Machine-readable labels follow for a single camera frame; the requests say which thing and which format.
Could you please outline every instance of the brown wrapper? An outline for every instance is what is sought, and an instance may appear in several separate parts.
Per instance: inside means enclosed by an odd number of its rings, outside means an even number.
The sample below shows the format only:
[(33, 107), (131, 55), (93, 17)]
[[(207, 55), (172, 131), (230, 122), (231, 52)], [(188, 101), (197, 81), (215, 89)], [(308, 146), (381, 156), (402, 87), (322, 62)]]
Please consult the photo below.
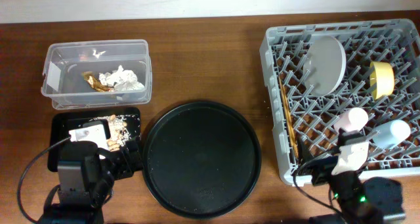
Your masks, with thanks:
[(98, 92), (109, 92), (113, 91), (111, 87), (102, 85), (94, 76), (93, 72), (83, 72), (81, 74), (83, 76), (83, 79), (86, 80), (86, 82), (92, 87), (92, 89), (98, 91)]

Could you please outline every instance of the gray plastic crate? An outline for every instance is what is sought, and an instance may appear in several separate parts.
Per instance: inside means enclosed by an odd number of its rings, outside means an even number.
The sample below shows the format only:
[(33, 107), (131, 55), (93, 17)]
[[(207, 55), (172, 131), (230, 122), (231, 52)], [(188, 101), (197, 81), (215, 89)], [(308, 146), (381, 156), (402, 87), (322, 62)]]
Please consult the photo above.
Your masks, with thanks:
[[(303, 85), (306, 52), (317, 39), (330, 35), (346, 51), (345, 76), (338, 88), (324, 96), (310, 94)], [(264, 84), (268, 87), (274, 121), (273, 136), (280, 178), (292, 185), (291, 174), (297, 159), (289, 135), (280, 96), (279, 77), (285, 88), (293, 130), (319, 154), (337, 142), (332, 125), (346, 108), (359, 106), (369, 114), (362, 130), (374, 136), (375, 125), (401, 119), (411, 127), (410, 137), (392, 150), (369, 145), (369, 166), (361, 179), (374, 176), (397, 177), (420, 174), (420, 37), (411, 20), (378, 20), (335, 24), (311, 24), (269, 28), (260, 48)], [(396, 85), (392, 95), (374, 101), (369, 85), (371, 61), (389, 62), (394, 68)], [(297, 178), (297, 184), (310, 183), (311, 176)]]

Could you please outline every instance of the crumpled white paper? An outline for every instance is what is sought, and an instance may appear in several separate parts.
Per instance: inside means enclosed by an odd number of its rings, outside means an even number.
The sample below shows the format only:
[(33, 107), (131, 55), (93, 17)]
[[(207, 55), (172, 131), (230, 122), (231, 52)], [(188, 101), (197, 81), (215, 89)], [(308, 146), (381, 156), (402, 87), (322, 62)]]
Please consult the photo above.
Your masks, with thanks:
[(118, 66), (118, 70), (111, 73), (99, 74), (99, 82), (102, 85), (113, 87), (115, 91), (139, 90), (144, 85), (137, 81), (137, 76), (132, 70), (124, 70)]

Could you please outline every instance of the wooden table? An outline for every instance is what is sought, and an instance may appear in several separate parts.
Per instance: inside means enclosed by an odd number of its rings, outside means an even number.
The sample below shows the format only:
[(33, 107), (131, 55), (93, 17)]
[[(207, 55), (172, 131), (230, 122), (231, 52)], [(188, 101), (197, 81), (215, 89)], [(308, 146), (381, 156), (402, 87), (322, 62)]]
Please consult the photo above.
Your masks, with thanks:
[[(236, 210), (210, 223), (286, 223), (331, 213), (280, 181), (272, 115), (264, 86), (259, 47), (273, 26), (390, 18), (410, 18), (420, 29), (420, 11), (340, 14), (296, 14), (232, 18), (116, 20), (0, 25), (0, 220), (23, 223), (16, 186), (27, 163), (49, 144), (51, 120), (59, 111), (41, 95), (42, 70), (53, 43), (104, 39), (145, 39), (153, 70), (149, 104), (139, 105), (142, 132), (168, 109), (206, 99), (226, 104), (254, 127), (262, 149), (262, 168), (249, 198)], [(34, 165), (24, 182), (25, 209), (38, 219), (57, 173), (47, 156)], [(420, 179), (398, 178), (404, 187), (406, 223), (420, 219)], [(327, 202), (327, 186), (304, 188)], [(115, 196), (103, 207), (108, 223), (201, 222), (168, 212), (153, 198), (141, 173), (115, 183)]]

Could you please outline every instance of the black circular tray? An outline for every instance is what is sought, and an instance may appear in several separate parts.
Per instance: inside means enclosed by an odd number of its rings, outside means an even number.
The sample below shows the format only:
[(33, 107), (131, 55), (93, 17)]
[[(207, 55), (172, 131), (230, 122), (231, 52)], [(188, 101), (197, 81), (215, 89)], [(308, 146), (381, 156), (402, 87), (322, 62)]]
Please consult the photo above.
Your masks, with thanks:
[(261, 169), (261, 149), (235, 110), (192, 102), (156, 122), (143, 160), (144, 180), (163, 207), (203, 219), (230, 212), (248, 197)]

